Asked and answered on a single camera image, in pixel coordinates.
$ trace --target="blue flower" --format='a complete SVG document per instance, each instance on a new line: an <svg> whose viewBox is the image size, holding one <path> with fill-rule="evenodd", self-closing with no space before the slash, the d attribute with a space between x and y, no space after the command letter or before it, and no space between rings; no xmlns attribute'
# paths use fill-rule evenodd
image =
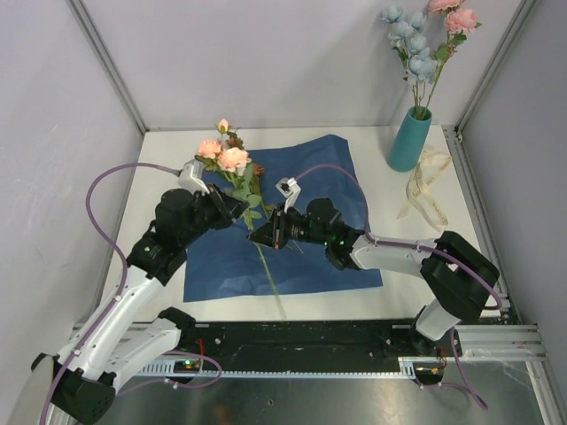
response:
<svg viewBox="0 0 567 425"><path fill-rule="evenodd" d="M410 53L419 53L423 49L427 47L427 40L422 35L416 35L415 37L411 37L408 41L408 50Z"/></svg>
<svg viewBox="0 0 567 425"><path fill-rule="evenodd" d="M413 56L409 60L408 69L406 70L408 83L411 85L415 85L418 82L433 83L436 67L437 63L429 57L420 58L419 56Z"/></svg>
<svg viewBox="0 0 567 425"><path fill-rule="evenodd" d="M398 22L402 13L403 11L401 8L392 4L382 10L380 13L380 19L393 24L394 22Z"/></svg>
<svg viewBox="0 0 567 425"><path fill-rule="evenodd" d="M411 38L416 33L416 30L403 20L392 24L392 30L388 38L392 43L399 43L408 38Z"/></svg>
<svg viewBox="0 0 567 425"><path fill-rule="evenodd" d="M423 49L419 53L417 53L417 56L421 59L430 58L431 57L430 52L431 52L430 48L426 47L425 49Z"/></svg>
<svg viewBox="0 0 567 425"><path fill-rule="evenodd" d="M427 22L427 16L423 15L421 12L414 12L406 17L408 24L416 31L421 31Z"/></svg>

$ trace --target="metal floor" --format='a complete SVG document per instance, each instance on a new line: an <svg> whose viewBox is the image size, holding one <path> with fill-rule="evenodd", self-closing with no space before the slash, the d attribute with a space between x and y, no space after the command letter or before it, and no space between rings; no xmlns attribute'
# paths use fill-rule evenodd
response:
<svg viewBox="0 0 567 425"><path fill-rule="evenodd" d="M464 365L489 405L468 394L409 380L221 379L198 390L156 384L119 398L99 425L540 425L524 363ZM130 383L140 383L135 378ZM444 382L461 383L454 363Z"/></svg>

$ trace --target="pink rose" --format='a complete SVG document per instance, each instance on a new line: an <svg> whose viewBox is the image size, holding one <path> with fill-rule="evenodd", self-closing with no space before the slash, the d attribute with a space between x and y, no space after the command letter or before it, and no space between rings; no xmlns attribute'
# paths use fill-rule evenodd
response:
<svg viewBox="0 0 567 425"><path fill-rule="evenodd" d="M197 149L197 155L203 158L215 159L221 153L222 146L218 140L204 140Z"/></svg>
<svg viewBox="0 0 567 425"><path fill-rule="evenodd" d="M471 9L457 9L445 18L445 25L451 34L463 31L469 33L477 26L477 14Z"/></svg>
<svg viewBox="0 0 567 425"><path fill-rule="evenodd" d="M446 11L453 7L458 7L464 0L431 0L429 2L429 12Z"/></svg>
<svg viewBox="0 0 567 425"><path fill-rule="evenodd" d="M219 156L219 167L222 171L230 171L242 175L250 162L248 152L238 148L230 148L221 152Z"/></svg>
<svg viewBox="0 0 567 425"><path fill-rule="evenodd" d="M217 130L219 130L219 132L221 134L225 134L227 131L230 130L230 125L229 122L226 121L224 118L222 120L219 121L219 123L216 126Z"/></svg>

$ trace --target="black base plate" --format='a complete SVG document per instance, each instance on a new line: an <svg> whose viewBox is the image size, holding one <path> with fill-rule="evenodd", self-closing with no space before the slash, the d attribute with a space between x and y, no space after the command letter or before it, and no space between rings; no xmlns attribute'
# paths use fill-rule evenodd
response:
<svg viewBox="0 0 567 425"><path fill-rule="evenodd" d="M431 352L411 344L410 321L197 323L206 355L226 371L296 373L399 372L398 357L452 357L448 333ZM198 347L180 347L198 352ZM461 346L457 344L461 355ZM205 370L214 370L206 363Z"/></svg>

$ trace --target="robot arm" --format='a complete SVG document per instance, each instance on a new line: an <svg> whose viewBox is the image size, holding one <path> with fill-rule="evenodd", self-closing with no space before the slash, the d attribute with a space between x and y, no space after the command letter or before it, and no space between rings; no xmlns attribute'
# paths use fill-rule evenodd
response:
<svg viewBox="0 0 567 425"><path fill-rule="evenodd" d="M416 317L414 345L426 352L446 332L461 321L476 321L488 293L459 267L435 252L443 251L480 275L492 288L499 277L496 267L455 232L446 231L438 239L422 241L391 239L367 234L347 226L330 199L315 199L301 214L293 203L300 188L294 179L282 179L278 189L286 196L269 221L248 238L282 249L297 240L325 246L325 255L338 269L380 268L424 278L435 299Z"/></svg>
<svg viewBox="0 0 567 425"><path fill-rule="evenodd" d="M53 393L52 403L80 423L96 423L116 393L138 370L190 339L194 320L169 308L143 335L117 345L148 301L159 296L173 274L186 261L186 248L209 229L232 225L248 204L201 180L202 166L186 164L179 185L164 193L153 220L128 255L128 275L122 287L105 299L76 336L61 350L54 374L66 367ZM77 343L88 335L80 350ZM46 357L40 355L32 369Z"/></svg>

